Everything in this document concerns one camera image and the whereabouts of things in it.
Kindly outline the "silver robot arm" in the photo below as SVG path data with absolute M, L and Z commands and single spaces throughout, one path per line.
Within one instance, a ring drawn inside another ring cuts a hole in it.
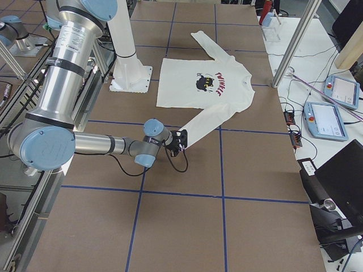
M 150 168 L 160 148 L 168 157 L 187 148 L 187 132 L 168 130 L 157 119 L 145 122 L 143 140 L 80 133 L 72 119 L 78 92 L 96 40 L 108 28 L 115 46 L 110 67 L 112 91 L 146 92 L 152 68 L 136 55 L 125 1 L 49 1 L 52 27 L 59 35 L 36 106 L 7 136 L 11 152 L 25 165 L 49 171 L 67 163 L 74 154 L 129 155 Z

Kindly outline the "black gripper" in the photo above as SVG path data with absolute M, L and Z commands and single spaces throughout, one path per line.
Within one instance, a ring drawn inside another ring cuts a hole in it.
M 171 143 L 166 145 L 171 153 L 170 155 L 178 155 L 179 152 L 184 152 L 188 146 L 188 132 L 183 130 L 171 130 Z

